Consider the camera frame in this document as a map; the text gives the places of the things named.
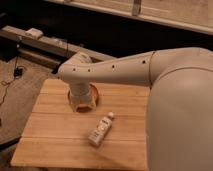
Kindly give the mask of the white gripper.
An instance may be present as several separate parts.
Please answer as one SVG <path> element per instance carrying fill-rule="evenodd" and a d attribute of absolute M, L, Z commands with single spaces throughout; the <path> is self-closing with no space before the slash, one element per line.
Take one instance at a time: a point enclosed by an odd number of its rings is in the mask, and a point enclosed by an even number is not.
<path fill-rule="evenodd" d="M 89 83 L 71 84 L 69 88 L 69 100 L 73 109 L 89 107 L 91 105 L 92 95 Z"/>

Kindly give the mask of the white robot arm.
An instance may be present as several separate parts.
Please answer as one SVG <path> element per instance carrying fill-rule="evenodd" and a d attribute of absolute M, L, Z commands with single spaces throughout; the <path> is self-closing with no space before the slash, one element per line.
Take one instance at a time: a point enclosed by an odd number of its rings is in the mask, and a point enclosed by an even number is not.
<path fill-rule="evenodd" d="M 148 86 L 148 171 L 213 171 L 213 51 L 157 50 L 98 63 L 78 52 L 58 77 L 75 99 L 91 94 L 91 82 Z"/>

